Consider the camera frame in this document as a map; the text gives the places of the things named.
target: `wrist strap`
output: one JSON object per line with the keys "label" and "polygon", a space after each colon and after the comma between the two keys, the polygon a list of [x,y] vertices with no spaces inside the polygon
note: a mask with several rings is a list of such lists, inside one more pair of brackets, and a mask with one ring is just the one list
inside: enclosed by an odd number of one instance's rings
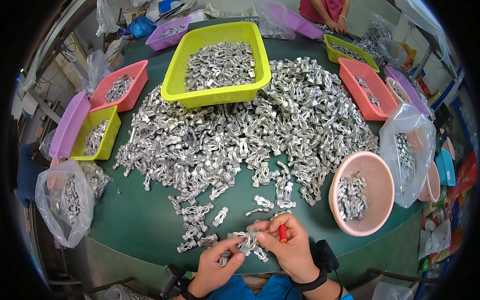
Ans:
{"label": "wrist strap", "polygon": [[296,288],[300,293],[303,293],[309,290],[314,290],[317,287],[324,284],[325,282],[327,282],[327,272],[325,270],[325,267],[322,266],[319,269],[320,269],[320,273],[318,274],[318,278],[310,283],[297,283],[293,281],[290,276],[288,277],[288,279],[292,283],[292,286]]}

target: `yellow plastic basket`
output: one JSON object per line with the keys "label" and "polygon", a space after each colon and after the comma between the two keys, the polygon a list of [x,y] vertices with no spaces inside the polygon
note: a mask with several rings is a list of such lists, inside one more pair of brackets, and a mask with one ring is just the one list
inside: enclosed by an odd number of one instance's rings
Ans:
{"label": "yellow plastic basket", "polygon": [[[255,83],[186,93],[184,82],[190,55],[201,47],[223,41],[250,43],[255,59]],[[188,108],[252,101],[257,91],[265,87],[271,77],[267,53],[258,26],[252,22],[225,23],[195,29],[183,36],[168,66],[161,95],[165,101],[180,101]]]}
{"label": "yellow plastic basket", "polygon": [[341,40],[341,39],[339,39],[337,37],[334,37],[334,36],[331,36],[331,35],[324,35],[324,39],[325,39],[325,45],[327,46],[327,55],[328,55],[328,60],[329,61],[334,62],[334,63],[338,63],[338,58],[339,57],[345,57],[345,58],[354,60],[353,57],[350,57],[348,55],[345,55],[343,53],[340,53],[338,51],[333,50],[332,47],[330,46],[330,44],[332,42],[334,42],[335,44],[337,44],[339,46],[344,46],[345,48],[350,49],[353,52],[357,52],[358,54],[360,54],[361,57],[363,57],[367,61],[367,64],[369,66],[371,66],[372,69],[375,70],[375,72],[377,72],[377,73],[380,72],[380,70],[377,67],[377,64],[375,63],[375,61],[373,60],[371,55],[368,54],[367,52],[363,51],[362,49],[358,48],[357,46],[354,46],[351,43],[348,43],[344,40]]}
{"label": "yellow plastic basket", "polygon": [[[78,132],[75,143],[73,144],[72,153],[70,154],[70,159],[75,160],[95,160],[102,159],[107,160],[110,158],[112,153],[113,144],[117,138],[117,133],[119,132],[121,121],[117,114],[117,105],[100,109],[94,112],[87,114],[85,120]],[[90,133],[90,129],[99,125],[102,120],[108,120],[108,125],[105,128],[103,133],[102,141],[100,142],[100,147],[98,151],[93,156],[84,156],[85,149],[85,137]]]}

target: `blue plastic basket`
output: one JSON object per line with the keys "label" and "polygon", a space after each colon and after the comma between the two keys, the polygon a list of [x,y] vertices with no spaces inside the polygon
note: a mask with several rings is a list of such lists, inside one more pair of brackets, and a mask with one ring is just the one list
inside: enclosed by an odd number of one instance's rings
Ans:
{"label": "blue plastic basket", "polygon": [[455,185],[455,170],[453,168],[453,160],[450,153],[442,148],[442,151],[435,159],[437,164],[438,176],[441,185]]}

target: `red pencil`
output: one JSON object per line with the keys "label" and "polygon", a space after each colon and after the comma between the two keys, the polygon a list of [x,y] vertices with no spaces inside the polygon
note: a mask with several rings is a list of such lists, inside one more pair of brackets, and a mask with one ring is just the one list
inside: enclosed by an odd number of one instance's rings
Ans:
{"label": "red pencil", "polygon": [[280,242],[282,244],[285,244],[287,242],[287,233],[285,232],[285,225],[282,224],[280,225],[280,227],[278,228],[278,232],[280,233]]}

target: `purple plastic basket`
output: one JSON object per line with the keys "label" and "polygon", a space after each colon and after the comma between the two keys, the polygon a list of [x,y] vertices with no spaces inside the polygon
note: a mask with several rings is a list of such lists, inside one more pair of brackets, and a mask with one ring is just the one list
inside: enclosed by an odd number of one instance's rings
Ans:
{"label": "purple plastic basket", "polygon": [[[177,20],[165,23],[165,24],[161,24],[149,36],[149,38],[145,42],[145,45],[149,45],[150,47],[152,47],[152,49],[154,51],[159,51],[161,49],[165,49],[165,48],[168,48],[170,46],[178,45],[181,38],[188,31],[188,25],[190,24],[191,19],[192,19],[192,17],[185,17],[185,18],[177,19]],[[178,26],[178,25],[183,25],[183,24],[186,24],[186,26],[182,31],[177,32],[176,34],[171,35],[171,36],[166,36],[164,38],[160,38],[162,36],[162,33],[166,29],[170,29],[172,27],[175,27],[175,26]]]}
{"label": "purple plastic basket", "polygon": [[318,39],[325,32],[322,29],[318,28],[312,22],[308,21],[301,15],[292,12],[286,8],[283,8],[280,5],[269,2],[268,10],[276,17],[278,20],[285,20],[286,24],[292,28],[294,31],[303,34],[306,37],[311,39]]}
{"label": "purple plastic basket", "polygon": [[50,151],[48,152],[50,157],[70,157],[73,143],[75,143],[75,139],[90,107],[87,90],[83,90],[73,96],[53,136]]}
{"label": "purple plastic basket", "polygon": [[410,83],[410,80],[408,80],[407,77],[405,77],[402,72],[395,70],[394,68],[391,67],[385,67],[384,69],[385,72],[385,78],[391,77],[395,79],[395,81],[398,82],[399,85],[403,87],[405,90],[405,93],[407,93],[408,97],[412,101],[413,106],[419,109],[419,111],[428,118],[428,110],[425,107],[425,104],[422,102],[420,99],[419,94],[417,94],[417,91],[415,88],[412,86]]}

